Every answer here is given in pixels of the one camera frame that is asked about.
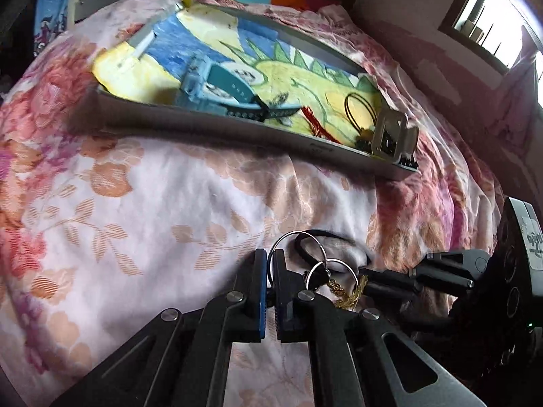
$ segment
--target gold chain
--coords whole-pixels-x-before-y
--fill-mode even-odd
[[[366,286],[366,283],[368,282],[368,276],[362,276],[360,277],[360,281],[358,283],[357,289],[352,293],[352,295],[349,295],[348,292],[341,287],[341,285],[336,282],[333,278],[331,278],[328,281],[328,287],[332,291],[332,293],[339,297],[338,300],[334,301],[334,306],[338,309],[351,309],[356,306],[358,303],[358,300],[360,299],[360,296],[364,292],[364,288]]]

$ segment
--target pink curtain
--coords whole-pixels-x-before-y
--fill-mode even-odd
[[[540,113],[537,46],[522,27],[522,50],[495,91],[496,106],[485,115],[487,130],[505,141],[515,153],[524,154],[532,120]]]

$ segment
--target bed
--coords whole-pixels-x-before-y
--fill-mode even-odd
[[[122,0],[55,39],[0,109],[0,365],[46,406],[161,310],[203,307],[239,260],[281,234],[323,228],[356,242],[353,267],[406,270],[427,252],[491,252],[503,194],[486,165],[384,48],[341,6],[317,12],[199,0],[261,14],[333,47],[420,127],[402,182],[205,139],[74,135],[71,111],[96,88],[94,59],[173,0]],[[289,268],[303,271],[294,255]],[[451,298],[427,292],[446,314]],[[304,344],[232,349],[225,406],[313,405]]]

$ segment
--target metal ring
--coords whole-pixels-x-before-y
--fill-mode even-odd
[[[279,237],[279,239],[277,239],[275,241],[275,243],[273,244],[273,246],[271,247],[271,250],[270,250],[270,254],[268,254],[268,261],[267,263],[269,263],[269,275],[268,275],[268,279],[270,280],[270,285],[273,286],[273,278],[272,278],[272,266],[273,266],[273,263],[272,263],[272,259],[273,259],[273,253],[275,252],[275,250],[277,249],[277,245],[279,243],[281,243],[284,239],[286,239],[287,237],[291,236],[291,235],[294,235],[294,234],[305,234],[305,235],[308,235],[309,237],[311,237],[316,243],[317,245],[319,245],[319,248],[320,248],[320,251],[322,253],[322,257],[324,258],[324,261],[320,261],[318,264],[320,263],[324,263],[324,268],[328,271],[328,257],[326,256],[326,252],[324,251],[324,247],[322,246],[322,244],[317,240],[317,238],[314,236],[314,235],[311,235],[309,234],[308,232],[305,232],[305,231],[290,231],[289,233],[286,233],[286,234],[283,234],[281,237]]]
[[[351,273],[352,275],[352,278],[355,279],[355,284],[356,284],[356,289],[358,289],[358,277],[356,276],[355,272],[352,270],[352,268],[347,265],[347,263],[345,263],[344,261],[342,260],[338,260],[338,259],[328,259],[328,261],[331,261],[332,263],[339,263],[340,265],[343,265],[345,266],[349,272]],[[307,277],[306,277],[306,289],[309,290],[309,280],[311,279],[311,275],[313,274],[313,272],[315,271],[315,269],[317,269],[321,263],[324,263],[323,261],[320,261],[319,263],[317,263],[315,266],[313,266],[313,268],[311,268],[311,270],[309,271],[309,273],[307,274]]]

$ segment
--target wall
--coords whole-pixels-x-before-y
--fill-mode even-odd
[[[469,49],[438,30],[453,0],[357,0],[352,17],[378,40],[441,113],[485,160],[506,194],[543,203],[543,170],[537,165],[543,140],[534,141],[525,161],[485,134],[481,115],[492,108],[502,76]],[[543,133],[543,124],[539,127]]]

